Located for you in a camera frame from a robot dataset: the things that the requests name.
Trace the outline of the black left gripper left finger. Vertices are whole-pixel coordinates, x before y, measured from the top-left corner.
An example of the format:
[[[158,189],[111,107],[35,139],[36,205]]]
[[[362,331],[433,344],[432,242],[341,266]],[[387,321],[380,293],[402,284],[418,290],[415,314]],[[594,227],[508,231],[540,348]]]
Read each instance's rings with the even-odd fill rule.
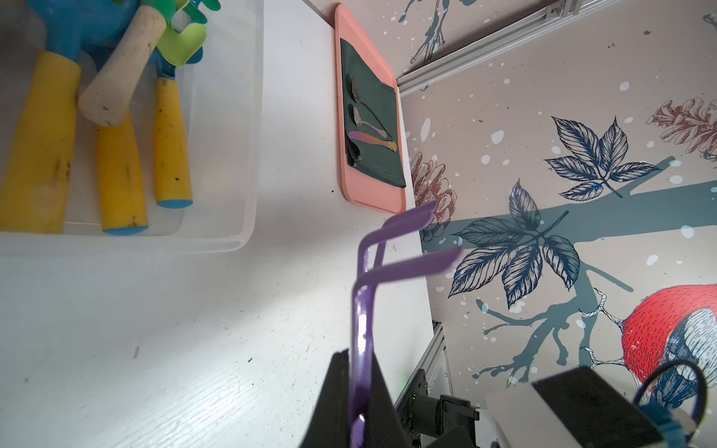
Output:
[[[332,355],[300,448],[349,446],[348,362],[347,350]]]

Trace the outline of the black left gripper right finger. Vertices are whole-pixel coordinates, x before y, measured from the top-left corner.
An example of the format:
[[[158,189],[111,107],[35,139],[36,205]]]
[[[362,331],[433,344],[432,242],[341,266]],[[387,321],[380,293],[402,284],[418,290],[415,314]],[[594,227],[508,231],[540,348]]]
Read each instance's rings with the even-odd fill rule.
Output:
[[[365,419],[364,447],[409,447],[376,356],[373,356],[371,392]]]

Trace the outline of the purple rake pink handle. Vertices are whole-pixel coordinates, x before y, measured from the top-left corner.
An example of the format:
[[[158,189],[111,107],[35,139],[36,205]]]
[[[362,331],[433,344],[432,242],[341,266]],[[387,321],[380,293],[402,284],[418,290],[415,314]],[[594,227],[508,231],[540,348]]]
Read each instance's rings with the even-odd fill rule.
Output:
[[[425,203],[391,217],[358,244],[357,279],[352,289],[350,375],[348,384],[348,428],[351,447],[366,446],[365,429],[372,389],[373,308],[377,287],[384,283],[432,276],[447,270],[460,250],[423,254],[414,259],[384,265],[389,240],[420,231],[431,223],[437,203]]]

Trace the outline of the blue rake yellow handle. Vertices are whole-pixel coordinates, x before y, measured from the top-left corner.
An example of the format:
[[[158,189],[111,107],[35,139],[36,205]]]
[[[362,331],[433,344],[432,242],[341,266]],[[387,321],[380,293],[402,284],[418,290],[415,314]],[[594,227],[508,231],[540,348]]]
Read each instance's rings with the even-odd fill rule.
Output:
[[[128,236],[149,227],[139,150],[131,112],[118,127],[99,127],[96,160],[101,226]]]
[[[155,50],[154,191],[156,204],[182,209],[193,204],[190,154],[176,67]]]
[[[1,229],[61,233],[77,128],[80,52],[120,39],[136,1],[32,1],[46,26],[1,183]]]

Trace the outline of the green rake wooden handle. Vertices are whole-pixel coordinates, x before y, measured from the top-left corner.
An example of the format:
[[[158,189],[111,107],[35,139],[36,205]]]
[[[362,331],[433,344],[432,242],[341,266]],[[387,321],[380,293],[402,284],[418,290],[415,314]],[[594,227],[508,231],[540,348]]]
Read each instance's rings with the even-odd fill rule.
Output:
[[[200,6],[200,1],[141,1],[119,43],[78,99],[84,117],[103,127],[120,126],[167,26],[178,32],[189,24],[207,27],[208,18]],[[188,63],[200,61],[202,48]]]

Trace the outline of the lime rake wooden handle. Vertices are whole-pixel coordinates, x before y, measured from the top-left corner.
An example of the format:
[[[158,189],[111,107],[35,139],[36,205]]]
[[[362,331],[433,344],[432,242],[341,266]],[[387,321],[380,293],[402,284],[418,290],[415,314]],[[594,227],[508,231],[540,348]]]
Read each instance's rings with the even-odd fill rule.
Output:
[[[203,24],[189,24],[179,32],[168,25],[157,43],[157,49],[170,65],[182,67],[201,50],[206,40],[207,28]]]

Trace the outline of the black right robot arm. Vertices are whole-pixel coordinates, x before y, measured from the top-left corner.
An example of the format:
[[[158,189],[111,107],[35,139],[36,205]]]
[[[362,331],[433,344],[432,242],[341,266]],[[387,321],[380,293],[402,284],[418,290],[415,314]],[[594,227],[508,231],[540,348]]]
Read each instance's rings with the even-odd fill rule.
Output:
[[[649,386],[680,368],[696,378],[692,412],[644,399]],[[704,417],[707,393],[698,365],[672,360],[648,376],[632,401],[581,367],[492,394],[480,409],[466,399],[430,397],[418,371],[397,411],[407,435],[428,439],[431,447],[686,447]]]

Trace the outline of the clear plastic storage box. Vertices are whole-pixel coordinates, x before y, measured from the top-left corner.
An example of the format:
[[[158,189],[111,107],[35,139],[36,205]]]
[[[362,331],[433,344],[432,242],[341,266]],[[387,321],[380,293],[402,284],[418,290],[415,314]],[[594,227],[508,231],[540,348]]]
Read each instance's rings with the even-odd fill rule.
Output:
[[[264,5],[226,1],[210,15],[203,60],[179,69],[193,202],[183,209],[154,199],[155,70],[148,67],[132,100],[149,227],[132,236],[101,228],[97,129],[77,121],[65,223],[59,234],[3,233],[9,256],[101,253],[202,253],[244,246],[254,229],[263,92]]]

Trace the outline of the pink tray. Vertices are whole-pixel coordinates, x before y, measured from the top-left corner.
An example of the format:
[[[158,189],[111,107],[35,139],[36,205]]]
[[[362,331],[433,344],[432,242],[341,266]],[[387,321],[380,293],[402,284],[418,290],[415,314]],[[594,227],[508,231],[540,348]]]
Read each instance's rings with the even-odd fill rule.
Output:
[[[396,77],[349,9],[334,9],[338,175],[347,201],[390,214],[406,209]]]

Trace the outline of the iridescent spoon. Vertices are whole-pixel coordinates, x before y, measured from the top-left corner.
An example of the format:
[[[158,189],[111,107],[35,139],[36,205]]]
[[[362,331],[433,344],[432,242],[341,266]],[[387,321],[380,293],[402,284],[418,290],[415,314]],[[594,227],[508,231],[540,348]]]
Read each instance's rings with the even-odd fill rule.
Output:
[[[398,145],[395,141],[382,140],[376,136],[371,136],[370,134],[366,134],[361,131],[350,131],[348,133],[348,136],[351,140],[354,140],[354,141],[358,141],[361,143],[374,145],[374,146],[386,147],[387,149],[390,149],[391,151],[394,151],[394,152],[398,151]]]

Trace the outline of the dark green cloth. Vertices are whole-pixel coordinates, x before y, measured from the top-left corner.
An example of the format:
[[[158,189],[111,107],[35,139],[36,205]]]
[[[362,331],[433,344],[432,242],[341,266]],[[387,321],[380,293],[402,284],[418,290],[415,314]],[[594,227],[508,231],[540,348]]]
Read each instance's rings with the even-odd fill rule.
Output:
[[[399,145],[395,89],[377,78],[366,61],[345,39],[339,41],[337,75],[347,165],[392,187],[405,188],[399,149],[394,152],[386,147],[351,140],[348,136],[350,131],[361,131],[382,140],[395,141]]]

